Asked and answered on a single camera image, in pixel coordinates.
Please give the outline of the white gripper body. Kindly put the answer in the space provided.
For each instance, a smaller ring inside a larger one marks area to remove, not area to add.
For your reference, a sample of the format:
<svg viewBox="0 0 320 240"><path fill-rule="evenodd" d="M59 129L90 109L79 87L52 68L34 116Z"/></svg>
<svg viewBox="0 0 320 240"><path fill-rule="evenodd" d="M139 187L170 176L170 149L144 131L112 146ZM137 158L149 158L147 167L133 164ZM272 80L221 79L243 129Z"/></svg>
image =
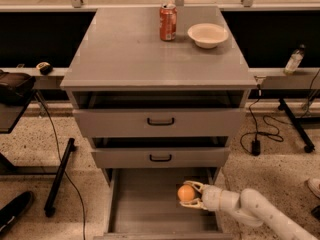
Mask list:
<svg viewBox="0 0 320 240"><path fill-rule="evenodd" d="M240 208L240 195L214 185L206 185L202 192L202 202L208 211L235 212Z"/></svg>

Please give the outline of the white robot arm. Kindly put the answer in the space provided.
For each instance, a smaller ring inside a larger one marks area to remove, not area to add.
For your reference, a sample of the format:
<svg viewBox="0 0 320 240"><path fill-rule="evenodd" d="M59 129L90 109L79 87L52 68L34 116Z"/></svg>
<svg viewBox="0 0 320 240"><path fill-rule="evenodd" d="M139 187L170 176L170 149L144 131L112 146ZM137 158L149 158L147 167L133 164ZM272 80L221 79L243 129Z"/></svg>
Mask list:
<svg viewBox="0 0 320 240"><path fill-rule="evenodd" d="M281 240L318 240L254 189L236 193L215 185L185 181L177 196L180 205L186 208L222 211L251 227L266 224Z"/></svg>

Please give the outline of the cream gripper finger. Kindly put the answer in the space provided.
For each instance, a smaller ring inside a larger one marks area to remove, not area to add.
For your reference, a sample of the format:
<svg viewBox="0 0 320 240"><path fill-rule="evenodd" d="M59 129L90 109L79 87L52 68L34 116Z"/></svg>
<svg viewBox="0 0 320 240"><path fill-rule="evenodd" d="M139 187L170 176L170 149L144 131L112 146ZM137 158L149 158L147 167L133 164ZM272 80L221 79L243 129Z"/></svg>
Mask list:
<svg viewBox="0 0 320 240"><path fill-rule="evenodd" d="M181 201L180 205L185 208L206 210L206 207L200 198L195 198L191 201Z"/></svg>
<svg viewBox="0 0 320 240"><path fill-rule="evenodd" d="M200 194L203 193L204 184L201 182L187 180L184 182L184 184L191 186L194 190L196 190Z"/></svg>

